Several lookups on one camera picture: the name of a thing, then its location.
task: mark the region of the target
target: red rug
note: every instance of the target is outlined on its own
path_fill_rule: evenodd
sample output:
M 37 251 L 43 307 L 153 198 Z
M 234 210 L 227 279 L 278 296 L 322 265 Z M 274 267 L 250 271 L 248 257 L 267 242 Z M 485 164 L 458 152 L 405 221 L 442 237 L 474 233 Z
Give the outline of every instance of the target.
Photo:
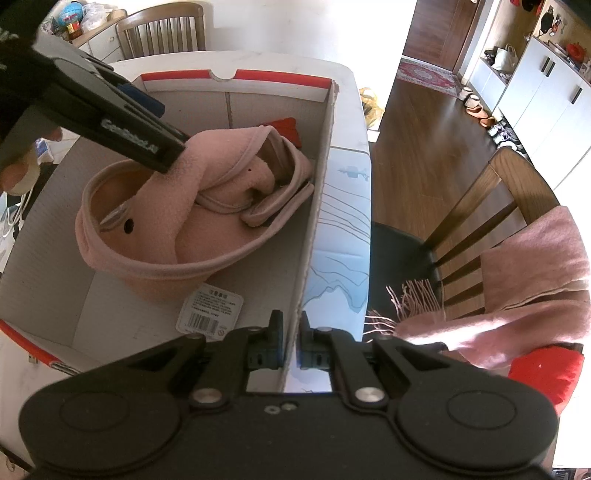
M 457 81 L 457 77 L 450 71 L 429 65 L 419 63 L 411 59 L 402 58 L 396 78 L 405 80 L 406 82 L 416 83 L 438 92 L 443 92 L 448 95 L 457 97 L 461 86 Z

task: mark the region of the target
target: red cushion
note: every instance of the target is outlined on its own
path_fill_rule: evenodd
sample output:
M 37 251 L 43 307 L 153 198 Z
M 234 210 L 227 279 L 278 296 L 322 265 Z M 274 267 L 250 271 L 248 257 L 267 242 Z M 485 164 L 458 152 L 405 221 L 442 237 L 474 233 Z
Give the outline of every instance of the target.
M 295 122 L 296 119 L 291 116 L 262 125 L 270 125 L 271 127 L 275 127 L 275 130 L 277 130 L 282 137 L 288 139 L 297 148 L 301 148 L 300 134 L 296 130 Z
M 509 378 L 542 392 L 560 415 L 577 386 L 583 360 L 581 353 L 560 346 L 538 348 L 513 360 Z

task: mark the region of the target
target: black chair seat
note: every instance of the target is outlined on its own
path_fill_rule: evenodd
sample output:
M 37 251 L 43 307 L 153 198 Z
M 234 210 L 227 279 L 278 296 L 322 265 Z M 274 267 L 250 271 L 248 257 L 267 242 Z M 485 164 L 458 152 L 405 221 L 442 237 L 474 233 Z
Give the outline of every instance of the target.
M 368 310 L 396 319 L 396 309 L 386 287 L 400 298 L 402 285 L 409 280 L 428 280 L 439 304 L 441 277 L 433 252 L 423 240 L 382 223 L 372 222 L 369 260 Z

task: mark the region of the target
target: price tag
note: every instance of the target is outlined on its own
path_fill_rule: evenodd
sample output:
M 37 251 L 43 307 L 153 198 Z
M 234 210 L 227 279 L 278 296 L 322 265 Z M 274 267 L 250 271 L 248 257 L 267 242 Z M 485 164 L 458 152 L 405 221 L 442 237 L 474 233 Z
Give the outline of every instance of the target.
M 209 340 L 223 340 L 236 325 L 243 302 L 236 293 L 204 283 L 185 300 L 177 330 L 199 332 Z

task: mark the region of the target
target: red stripe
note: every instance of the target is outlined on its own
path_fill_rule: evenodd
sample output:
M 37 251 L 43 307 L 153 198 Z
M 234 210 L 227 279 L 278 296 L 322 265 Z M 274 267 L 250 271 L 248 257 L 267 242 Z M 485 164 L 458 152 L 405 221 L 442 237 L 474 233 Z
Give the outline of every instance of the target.
M 170 72 L 143 73 L 142 80 L 209 79 L 209 70 L 173 70 Z M 300 75 L 299 73 L 267 72 L 266 70 L 237 70 L 235 80 L 258 80 L 259 82 L 291 83 L 307 87 L 329 89 L 331 79 Z
M 209 70 L 172 70 L 170 72 L 142 73 L 143 81 L 176 79 L 210 79 Z
M 331 79 L 314 77 L 312 75 L 300 75 L 299 73 L 267 72 L 265 70 L 237 70 L 234 76 L 236 80 L 259 80 L 260 82 L 293 83 L 329 89 Z
M 25 349 L 29 352 L 32 356 L 34 356 L 39 361 L 46 364 L 48 367 L 51 366 L 52 362 L 60 362 L 61 360 L 53 356 L 52 354 L 46 352 L 43 348 L 35 345 L 32 341 L 28 338 L 23 337 L 20 333 L 18 333 L 14 328 L 12 328 L 9 324 L 7 324 L 4 320 L 0 320 L 0 332 L 4 332 L 10 340 L 16 343 L 19 347 Z

